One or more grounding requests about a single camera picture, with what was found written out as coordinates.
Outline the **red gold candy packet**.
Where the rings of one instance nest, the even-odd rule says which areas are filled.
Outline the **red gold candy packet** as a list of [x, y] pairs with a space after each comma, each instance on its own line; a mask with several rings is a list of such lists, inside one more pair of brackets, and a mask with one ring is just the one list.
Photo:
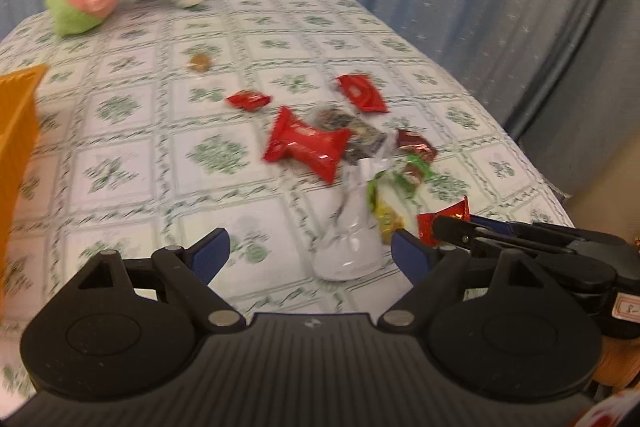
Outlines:
[[469, 223], [471, 221], [471, 211], [469, 199], [463, 196], [459, 202], [432, 212], [422, 212], [416, 217], [418, 224], [418, 235], [422, 243], [434, 247], [442, 243], [441, 229], [445, 228], [449, 222], [457, 225], [459, 222]]

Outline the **yellow green candy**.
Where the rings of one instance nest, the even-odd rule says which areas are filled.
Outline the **yellow green candy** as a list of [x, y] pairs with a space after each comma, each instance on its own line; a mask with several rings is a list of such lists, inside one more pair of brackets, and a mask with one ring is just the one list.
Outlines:
[[378, 231], [380, 231], [381, 241], [384, 245], [390, 245], [393, 234], [405, 228], [405, 221], [401, 215], [384, 200], [379, 200], [373, 210], [373, 216], [378, 221]]

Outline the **clear white plastic wrapper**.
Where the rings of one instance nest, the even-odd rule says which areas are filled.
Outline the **clear white plastic wrapper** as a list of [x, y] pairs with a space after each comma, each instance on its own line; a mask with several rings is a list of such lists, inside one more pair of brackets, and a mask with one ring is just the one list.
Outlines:
[[318, 279], [352, 281], [381, 268], [384, 248], [378, 221], [369, 209], [368, 183], [390, 165], [390, 158], [361, 158], [343, 169], [340, 205], [314, 254]]

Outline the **dark red candy packet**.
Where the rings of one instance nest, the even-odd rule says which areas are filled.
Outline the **dark red candy packet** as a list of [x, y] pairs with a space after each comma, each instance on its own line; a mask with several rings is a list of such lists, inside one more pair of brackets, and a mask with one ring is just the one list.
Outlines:
[[438, 150], [420, 133], [408, 129], [398, 129], [396, 147], [402, 153], [420, 157], [428, 165], [436, 159]]

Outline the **clear dark snack packet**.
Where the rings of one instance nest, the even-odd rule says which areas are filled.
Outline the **clear dark snack packet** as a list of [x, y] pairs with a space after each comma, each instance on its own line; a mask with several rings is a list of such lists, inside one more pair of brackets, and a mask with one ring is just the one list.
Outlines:
[[350, 131], [343, 153], [343, 158], [350, 165], [356, 165], [360, 159], [378, 155], [387, 139], [385, 132], [336, 105], [321, 105], [311, 109], [309, 117], [311, 124], [323, 131]]

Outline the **large red bow-shaped packet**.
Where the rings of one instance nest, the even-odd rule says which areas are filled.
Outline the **large red bow-shaped packet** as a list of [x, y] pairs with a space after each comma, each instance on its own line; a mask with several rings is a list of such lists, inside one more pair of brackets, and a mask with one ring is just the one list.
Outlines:
[[293, 158], [305, 164], [326, 184], [334, 183], [337, 167], [352, 132], [348, 128], [323, 131], [281, 106], [262, 159], [277, 162]]

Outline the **red snack packet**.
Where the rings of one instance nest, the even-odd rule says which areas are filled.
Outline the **red snack packet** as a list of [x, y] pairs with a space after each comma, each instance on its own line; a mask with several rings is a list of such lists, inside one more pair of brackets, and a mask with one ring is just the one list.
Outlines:
[[388, 108], [378, 88], [367, 75], [341, 75], [336, 78], [342, 93], [362, 113], [387, 113]]

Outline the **small red candy packet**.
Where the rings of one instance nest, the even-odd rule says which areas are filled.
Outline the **small red candy packet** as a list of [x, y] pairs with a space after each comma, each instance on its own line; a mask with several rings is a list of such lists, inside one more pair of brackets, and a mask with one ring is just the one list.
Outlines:
[[234, 108], [245, 110], [248, 113], [257, 112], [259, 109], [270, 104], [270, 95], [253, 90], [240, 90], [227, 96], [226, 102]]

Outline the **green patterned tablecloth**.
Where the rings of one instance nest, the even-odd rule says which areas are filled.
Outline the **green patterned tablecloth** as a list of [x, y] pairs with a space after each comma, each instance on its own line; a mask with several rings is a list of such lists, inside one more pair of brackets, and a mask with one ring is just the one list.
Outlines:
[[[206, 53], [205, 74], [188, 67]], [[298, 161], [262, 159], [281, 106], [307, 116], [343, 105], [336, 77], [367, 75], [388, 112], [438, 150], [416, 211], [466, 196], [480, 216], [564, 225], [567, 214], [526, 156], [446, 70], [355, 0], [122, 0], [90, 34], [60, 38], [47, 14], [1, 40], [1, 68], [48, 66], [40, 137], [18, 194], [1, 325], [1, 410], [32, 394], [21, 333], [94, 254], [146, 257], [217, 227], [232, 239], [214, 287], [244, 313], [380, 314], [408, 286], [390, 260], [346, 283], [317, 280], [311, 259], [341, 187]], [[226, 98], [270, 95], [257, 112]]]

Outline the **small brown candy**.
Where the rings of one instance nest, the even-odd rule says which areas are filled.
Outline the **small brown candy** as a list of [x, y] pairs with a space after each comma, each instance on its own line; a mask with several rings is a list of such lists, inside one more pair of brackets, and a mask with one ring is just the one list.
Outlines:
[[212, 66], [213, 59], [206, 53], [193, 54], [188, 63], [188, 67], [193, 72], [199, 72], [200, 74], [205, 74]]

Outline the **orange plastic tray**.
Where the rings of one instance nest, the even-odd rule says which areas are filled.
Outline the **orange plastic tray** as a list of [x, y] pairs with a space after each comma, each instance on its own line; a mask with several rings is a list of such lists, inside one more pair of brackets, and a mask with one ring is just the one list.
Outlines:
[[1, 76], [0, 95], [0, 247], [1, 308], [4, 308], [6, 251], [14, 208], [32, 149], [39, 135], [36, 90], [48, 66], [39, 64]]

